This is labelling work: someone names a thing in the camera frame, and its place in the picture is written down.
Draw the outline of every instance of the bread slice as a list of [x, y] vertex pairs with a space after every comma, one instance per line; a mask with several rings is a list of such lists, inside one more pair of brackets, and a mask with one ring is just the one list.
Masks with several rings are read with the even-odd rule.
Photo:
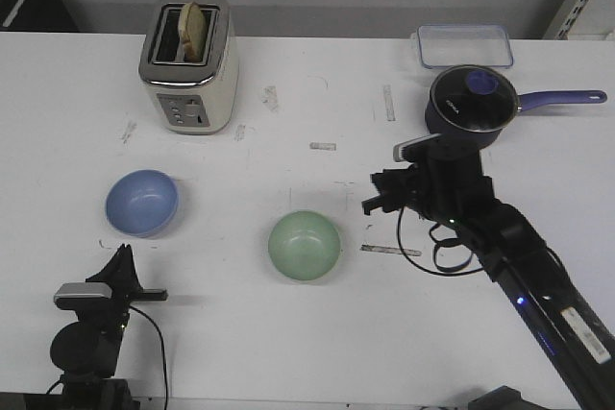
[[196, 2], [190, 2], [182, 7], [177, 32], [184, 48], [184, 60], [188, 62], [202, 60], [208, 24]]

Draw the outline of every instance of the toaster button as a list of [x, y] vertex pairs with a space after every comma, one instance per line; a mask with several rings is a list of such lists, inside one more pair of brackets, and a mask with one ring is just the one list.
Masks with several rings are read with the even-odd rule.
[[201, 105], [196, 103], [194, 100], [190, 100], [185, 104], [185, 116], [186, 117], [196, 117], [199, 114], [199, 110], [201, 109]]

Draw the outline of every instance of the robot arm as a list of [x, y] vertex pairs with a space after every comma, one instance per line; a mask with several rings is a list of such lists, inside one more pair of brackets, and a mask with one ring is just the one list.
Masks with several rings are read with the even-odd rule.
[[547, 354], [581, 408], [615, 408], [615, 338], [528, 220], [494, 195], [470, 141], [428, 136], [399, 145], [404, 170], [372, 175], [380, 195], [366, 214], [402, 207], [452, 229], [479, 258]]

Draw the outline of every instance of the tape mark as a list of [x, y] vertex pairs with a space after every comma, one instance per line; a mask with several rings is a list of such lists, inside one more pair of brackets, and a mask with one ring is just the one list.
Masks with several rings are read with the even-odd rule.
[[393, 108], [391, 85], [386, 84], [382, 86], [382, 95], [384, 96], [384, 107], [386, 108], [386, 120], [393, 122], [395, 120], [395, 108]]
[[263, 90], [262, 103], [272, 112], [278, 112], [280, 105], [278, 104], [278, 90], [275, 85], [266, 86]]
[[349, 188], [352, 187], [353, 184], [355, 184], [354, 181], [334, 181], [333, 184], [340, 184], [341, 186], [344, 187], [344, 210], [348, 211], [348, 205], [350, 202], [351, 197], [353, 196], [355, 193], [350, 191]]
[[[363, 244], [361, 245], [361, 250], [364, 252], [402, 254], [402, 251], [397, 247], [383, 247], [380, 245]], [[404, 252], [406, 252], [408, 256], [421, 256], [422, 254], [418, 250], [410, 250], [410, 249], [404, 249]]]
[[336, 151], [337, 145], [335, 143], [309, 143], [309, 148], [321, 151]]
[[243, 124], [237, 125], [237, 130], [234, 132], [234, 140], [241, 141], [246, 134], [246, 126]]
[[124, 131], [124, 134], [122, 134], [122, 137], [120, 138], [122, 141], [124, 141], [124, 144], [128, 143], [128, 139], [133, 135], [133, 132], [136, 130], [136, 122], [133, 122], [132, 120], [128, 122], [128, 125], [126, 126], [126, 130]]
[[308, 76], [311, 77], [312, 79], [320, 79], [321, 81], [323, 81], [325, 83], [325, 89], [329, 89], [329, 81], [327, 79], [325, 79], [324, 77], [321, 76]]

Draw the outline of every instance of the saucepan handle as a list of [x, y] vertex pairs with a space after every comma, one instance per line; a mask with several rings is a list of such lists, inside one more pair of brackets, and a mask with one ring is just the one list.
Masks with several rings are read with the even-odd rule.
[[604, 103], [606, 93], [601, 90], [536, 91], [519, 95], [521, 111], [545, 105]]

